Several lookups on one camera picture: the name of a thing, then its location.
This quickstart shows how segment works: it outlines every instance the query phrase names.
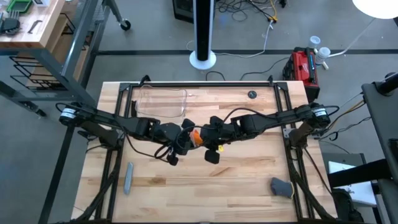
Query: white base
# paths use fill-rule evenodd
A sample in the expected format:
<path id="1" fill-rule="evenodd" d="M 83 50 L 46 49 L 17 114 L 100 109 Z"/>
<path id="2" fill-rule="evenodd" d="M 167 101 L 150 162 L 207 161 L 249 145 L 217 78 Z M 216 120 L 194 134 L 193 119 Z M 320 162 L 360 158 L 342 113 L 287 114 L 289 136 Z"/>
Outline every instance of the white base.
<path id="1" fill-rule="evenodd" d="M 195 51 L 193 51 L 191 53 L 191 55 L 189 56 L 189 62 L 191 63 L 191 65 L 194 68 L 199 69 L 199 70 L 211 69 L 214 66 L 214 64 L 216 63 L 216 61 L 217 61 L 216 55 L 212 51 L 210 51 L 210 56 L 205 61 L 199 61 L 197 59 L 197 54 Z"/>

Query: gray sponge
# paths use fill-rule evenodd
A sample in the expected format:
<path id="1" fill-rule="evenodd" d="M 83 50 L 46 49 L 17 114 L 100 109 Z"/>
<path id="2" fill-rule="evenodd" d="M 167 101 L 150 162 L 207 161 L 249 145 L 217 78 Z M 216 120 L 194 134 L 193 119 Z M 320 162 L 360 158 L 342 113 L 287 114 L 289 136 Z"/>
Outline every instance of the gray sponge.
<path id="1" fill-rule="evenodd" d="M 294 195 L 293 184 L 291 182 L 284 182 L 276 177 L 271 179 L 271 190 L 274 195 L 288 198 L 292 198 Z"/>

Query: orange object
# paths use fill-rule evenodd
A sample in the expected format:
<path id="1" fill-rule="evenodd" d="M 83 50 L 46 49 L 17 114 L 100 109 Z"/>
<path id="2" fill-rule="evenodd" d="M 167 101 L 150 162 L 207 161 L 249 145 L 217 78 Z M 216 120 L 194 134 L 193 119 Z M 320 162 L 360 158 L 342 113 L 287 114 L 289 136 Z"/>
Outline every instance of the orange object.
<path id="1" fill-rule="evenodd" d="M 191 132 L 191 139 L 192 139 L 193 143 L 195 144 L 195 146 L 199 146 L 199 145 L 203 144 L 203 140 L 201 139 L 198 130 L 194 130 L 193 132 Z"/>

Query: clear plastic container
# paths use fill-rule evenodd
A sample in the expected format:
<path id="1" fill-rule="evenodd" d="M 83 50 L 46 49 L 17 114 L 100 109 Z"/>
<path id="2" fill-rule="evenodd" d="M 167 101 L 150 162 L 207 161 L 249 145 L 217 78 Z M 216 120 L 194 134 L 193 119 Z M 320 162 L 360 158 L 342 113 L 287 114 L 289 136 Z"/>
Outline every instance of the clear plastic container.
<path id="1" fill-rule="evenodd" d="M 137 115 L 153 118 L 182 118 L 185 116 L 187 91 L 184 89 L 156 88 L 144 85 L 139 90 Z"/>

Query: black puck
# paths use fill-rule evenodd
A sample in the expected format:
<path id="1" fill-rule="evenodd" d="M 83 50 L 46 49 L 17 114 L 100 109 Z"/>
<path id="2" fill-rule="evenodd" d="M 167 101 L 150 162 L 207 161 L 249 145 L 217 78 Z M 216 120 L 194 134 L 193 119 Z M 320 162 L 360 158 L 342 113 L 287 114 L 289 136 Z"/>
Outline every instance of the black puck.
<path id="1" fill-rule="evenodd" d="M 249 91 L 249 93 L 248 93 L 248 97 L 250 98 L 250 99 L 255 99 L 256 97 L 257 97 L 257 93 L 256 93 L 256 91 Z"/>

